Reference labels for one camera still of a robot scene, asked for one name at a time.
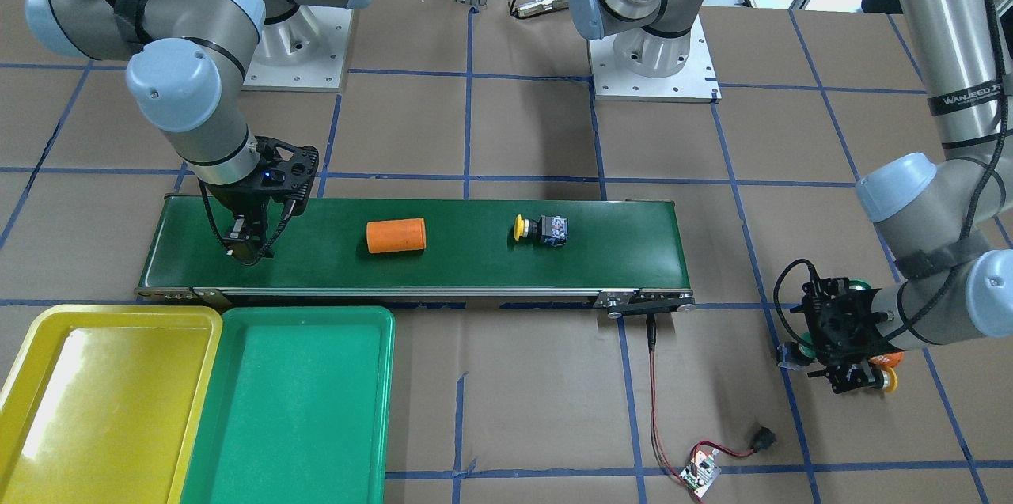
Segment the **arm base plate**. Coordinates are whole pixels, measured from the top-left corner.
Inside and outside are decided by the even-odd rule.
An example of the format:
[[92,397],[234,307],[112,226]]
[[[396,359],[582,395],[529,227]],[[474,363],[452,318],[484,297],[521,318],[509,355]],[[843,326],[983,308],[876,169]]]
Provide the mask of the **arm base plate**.
[[622,32],[587,43],[601,100],[717,103],[723,98],[700,17],[677,38]]
[[267,25],[242,89],[245,92],[339,93],[355,11],[301,6]]

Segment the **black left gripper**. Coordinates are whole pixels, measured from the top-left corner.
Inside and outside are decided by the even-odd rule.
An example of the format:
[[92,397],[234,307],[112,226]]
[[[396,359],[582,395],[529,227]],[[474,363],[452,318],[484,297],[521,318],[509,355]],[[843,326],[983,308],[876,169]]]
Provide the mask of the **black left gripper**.
[[819,279],[802,285],[799,312],[808,332],[799,340],[814,353],[821,369],[807,377],[826,377],[836,395],[865,388],[869,357],[889,354],[889,345],[877,331],[884,314],[872,309],[875,289],[849,292],[845,278]]

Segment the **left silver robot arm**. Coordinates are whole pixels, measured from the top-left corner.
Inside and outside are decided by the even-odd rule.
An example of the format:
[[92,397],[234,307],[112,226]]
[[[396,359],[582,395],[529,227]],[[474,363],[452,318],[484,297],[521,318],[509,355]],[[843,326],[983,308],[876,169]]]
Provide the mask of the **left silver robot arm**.
[[[686,43],[702,0],[568,0],[589,41],[632,43],[627,65],[644,67],[643,47]],[[808,279],[797,312],[806,335],[790,332],[780,364],[819,363],[839,393],[889,391],[897,372],[878,356],[1011,334],[1011,251],[994,249],[980,224],[1011,208],[1011,62],[995,0],[898,0],[944,161],[900,157],[856,183],[858,201],[894,257],[902,281],[861,288],[825,278],[805,259]]]

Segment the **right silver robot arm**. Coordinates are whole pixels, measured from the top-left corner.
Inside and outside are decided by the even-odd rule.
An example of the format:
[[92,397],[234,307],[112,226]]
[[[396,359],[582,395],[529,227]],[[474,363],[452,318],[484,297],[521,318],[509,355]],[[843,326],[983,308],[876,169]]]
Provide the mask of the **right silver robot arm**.
[[370,0],[26,0],[30,32],[51,52],[123,60],[142,114],[233,215],[218,244],[244,266],[274,255],[274,243],[306,208],[319,152],[253,134],[237,97],[265,29],[305,6],[364,9]]

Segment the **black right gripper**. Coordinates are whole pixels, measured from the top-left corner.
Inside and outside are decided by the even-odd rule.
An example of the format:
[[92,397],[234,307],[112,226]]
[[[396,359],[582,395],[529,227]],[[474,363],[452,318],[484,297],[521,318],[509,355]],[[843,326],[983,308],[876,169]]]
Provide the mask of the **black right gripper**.
[[[320,162],[319,150],[312,145],[297,146],[261,135],[256,136],[254,154],[258,161],[252,172],[237,182],[208,184],[198,180],[212,233],[223,240],[226,255],[231,258],[246,258],[250,243],[250,263],[275,256],[267,233],[269,202],[283,206],[271,236],[275,240],[293,216],[306,209]],[[218,229],[211,196],[233,215],[234,222],[227,233]]]

